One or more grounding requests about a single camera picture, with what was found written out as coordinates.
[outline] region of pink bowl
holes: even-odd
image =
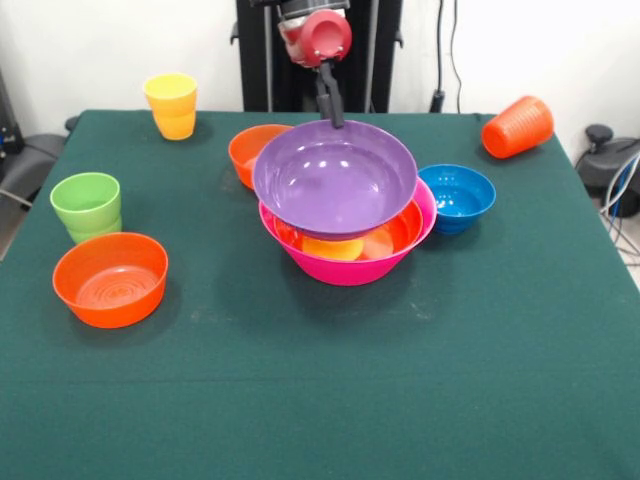
[[[271,213],[271,211],[262,203],[260,203],[259,209],[260,219],[267,231],[278,241],[278,243],[280,243],[280,245],[282,245],[282,248],[291,255],[291,258],[293,258],[300,268],[302,268],[302,270],[304,270],[309,276],[330,285],[351,287],[375,282],[376,280],[384,277],[400,262],[400,260],[406,257],[407,254],[416,247],[416,245],[422,242],[427,235],[429,235],[429,232],[431,232],[436,222],[438,208],[431,190],[429,190],[427,184],[420,179],[418,179],[413,199],[420,207],[423,219],[422,231],[418,239],[407,248],[400,250],[389,257],[357,262],[342,262],[319,258],[313,255],[308,255],[290,245],[287,245],[280,240],[276,234],[274,228],[275,216],[273,213]]]

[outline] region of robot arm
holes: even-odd
[[[275,6],[280,36],[291,61],[317,70],[318,107],[335,128],[344,125],[342,98],[331,72],[351,48],[352,33],[345,18],[349,0],[249,0],[252,6]]]

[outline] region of bowl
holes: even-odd
[[[276,230],[277,217],[260,203],[260,218],[267,231],[273,236],[293,260],[309,276],[324,283],[337,286],[356,286],[371,283],[388,274],[407,254],[422,242],[432,230],[437,215],[436,201],[433,194],[422,181],[417,181],[413,196],[422,214],[422,228],[418,237],[409,245],[394,251],[383,258],[362,259],[355,262],[329,260],[309,255],[288,241],[280,238]]]
[[[460,165],[431,165],[419,172],[438,205],[436,232],[454,235],[468,229],[496,201],[491,181]]]
[[[328,120],[283,133],[260,153],[258,199],[310,237],[349,240],[387,223],[411,201],[417,168],[407,148],[372,125]]]
[[[412,245],[422,232],[422,212],[415,200],[384,225],[354,240],[330,242],[299,233],[277,217],[274,229],[278,239],[309,256],[342,261],[367,261],[390,257]]]
[[[53,272],[53,289],[83,322],[120,328],[147,317],[162,301],[167,252],[138,233],[111,233],[69,250]]]
[[[238,178],[253,190],[253,167],[262,149],[281,133],[291,130],[289,125],[257,125],[237,134],[229,143],[229,156]]]

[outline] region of green cup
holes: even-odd
[[[106,173],[67,177],[49,196],[56,214],[74,242],[122,231],[120,184]]]

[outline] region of purple bowl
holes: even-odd
[[[321,120],[276,137],[260,153],[253,185],[285,223],[324,240],[356,238],[388,222],[411,201],[411,152],[372,125]]]

